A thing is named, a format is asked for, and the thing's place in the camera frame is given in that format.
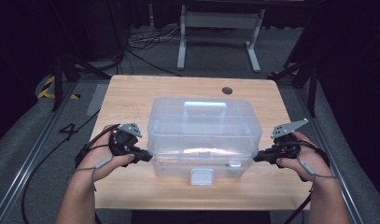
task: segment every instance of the table top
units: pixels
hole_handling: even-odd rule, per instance
[[[230,87],[232,94],[222,88]],[[273,144],[276,124],[290,122],[272,80],[113,76],[91,138],[108,124],[135,122],[143,134],[137,147],[147,149],[148,119],[157,97],[242,99],[253,106],[263,131],[260,150]],[[156,176],[150,162],[118,168],[95,183],[96,208],[166,210],[294,210],[308,196],[303,183],[289,169],[257,162],[240,178],[216,179],[213,186],[192,186],[186,178]]]

